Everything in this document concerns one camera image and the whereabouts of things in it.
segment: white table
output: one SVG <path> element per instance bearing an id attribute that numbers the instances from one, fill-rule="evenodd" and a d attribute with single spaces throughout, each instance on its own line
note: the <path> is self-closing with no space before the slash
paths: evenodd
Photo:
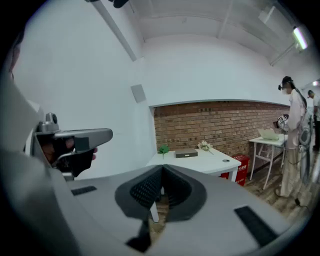
<path id="1" fill-rule="evenodd" d="M 266 180 L 263 186 L 263 189 L 266 188 L 268 179 L 269 179 L 269 175 L 270 175 L 270 171 L 271 171 L 271 167 L 272 167 L 272 163 L 274 161 L 274 154 L 275 154 L 275 148 L 276 147 L 280 147 L 282 148 L 284 146 L 284 143 L 288 140 L 288 135 L 283 135 L 283 134 L 279 134 L 279 139 L 278 140 L 271 140 L 271 139 L 264 139 L 262 137 L 258 137 L 258 138 L 254 138 L 254 139 L 250 139 L 249 141 L 254 143 L 254 154 L 253 154 L 253 164 L 252 164 L 252 170 L 251 170 L 251 175 L 250 175 L 250 181 L 252 179 L 252 175 L 254 173 L 254 168 L 255 168 L 255 162 L 256 162 L 256 158 L 259 159 L 263 159 L 265 161 L 270 162 L 270 166 L 269 166 L 269 170 L 268 170 L 268 174 L 266 176 Z M 257 144 L 261 144 L 261 148 L 259 150 L 259 153 L 257 154 Z M 265 145 L 270 145 L 271 146 L 271 150 L 269 151 L 263 151 L 263 147 Z M 262 152 L 266 152 L 267 156 L 261 156 Z M 282 155 L 282 162 L 281 162 L 281 167 L 284 164 L 284 159 L 285 159 L 285 153 L 286 153 L 286 149 L 283 148 L 283 155 Z"/>
<path id="2" fill-rule="evenodd" d="M 164 155 L 156 153 L 146 166 L 174 165 L 215 176 L 221 173 L 229 173 L 228 179 L 232 182 L 236 181 L 238 166 L 241 165 L 240 161 L 213 148 L 210 149 L 211 153 L 202 149 L 196 149 L 196 151 L 198 156 L 183 158 L 176 158 L 175 151 L 169 151 Z M 158 222 L 159 217 L 155 203 L 150 211 L 153 221 Z"/>

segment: red fire extinguisher box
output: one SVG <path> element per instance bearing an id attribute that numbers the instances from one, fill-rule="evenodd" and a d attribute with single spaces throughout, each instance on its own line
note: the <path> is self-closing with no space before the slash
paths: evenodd
<path id="1" fill-rule="evenodd" d="M 233 156 L 234 159 L 241 162 L 241 165 L 238 166 L 238 172 L 236 173 L 235 182 L 240 186 L 244 186 L 246 182 L 246 177 L 248 173 L 248 166 L 250 158 L 244 154 Z M 228 179 L 229 172 L 221 173 L 221 178 Z"/>

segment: wooden floor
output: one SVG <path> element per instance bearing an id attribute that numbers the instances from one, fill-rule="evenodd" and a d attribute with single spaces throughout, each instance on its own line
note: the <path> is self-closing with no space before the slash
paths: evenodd
<path id="1" fill-rule="evenodd" d="M 281 184 L 282 180 L 282 169 L 280 168 L 281 161 L 278 160 L 272 165 L 270 177 L 268 183 L 266 185 L 265 190 L 263 190 L 263 186 L 267 177 L 268 168 L 262 169 L 257 173 L 254 173 L 252 176 L 252 180 L 249 180 L 247 177 L 244 188 L 249 192 L 256 195 L 258 198 L 268 203 L 276 210 L 278 210 L 289 222 L 293 223 L 298 218 L 304 217 L 309 213 L 309 209 L 306 207 L 297 206 L 295 203 L 295 199 L 292 197 L 283 198 L 278 197 L 275 194 L 275 189 Z M 319 194 L 319 187 L 316 188 L 317 195 Z M 156 202 L 156 208 L 159 215 L 159 222 L 155 223 L 149 218 L 149 229 L 150 229 L 150 237 L 151 241 L 154 242 L 157 237 L 161 234 L 161 232 L 165 228 L 166 224 L 166 216 L 169 211 L 168 198 L 166 196 L 161 197 L 160 202 Z"/>

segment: wall-mounted speaker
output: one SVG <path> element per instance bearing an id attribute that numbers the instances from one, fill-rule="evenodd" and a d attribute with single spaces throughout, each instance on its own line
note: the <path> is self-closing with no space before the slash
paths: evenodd
<path id="1" fill-rule="evenodd" d="M 146 100 L 146 95 L 141 84 L 131 86 L 131 91 L 133 93 L 136 103 L 143 102 Z"/>

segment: ceiling light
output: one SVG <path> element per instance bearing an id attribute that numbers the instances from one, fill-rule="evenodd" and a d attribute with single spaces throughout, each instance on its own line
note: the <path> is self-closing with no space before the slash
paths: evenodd
<path id="1" fill-rule="evenodd" d="M 294 35 L 294 38 L 299 43 L 299 45 L 302 48 L 302 50 L 304 50 L 304 49 L 306 49 L 308 47 L 306 39 L 305 39 L 305 37 L 304 37 L 304 35 L 302 33 L 302 30 L 299 27 L 294 28 L 293 35 Z"/>

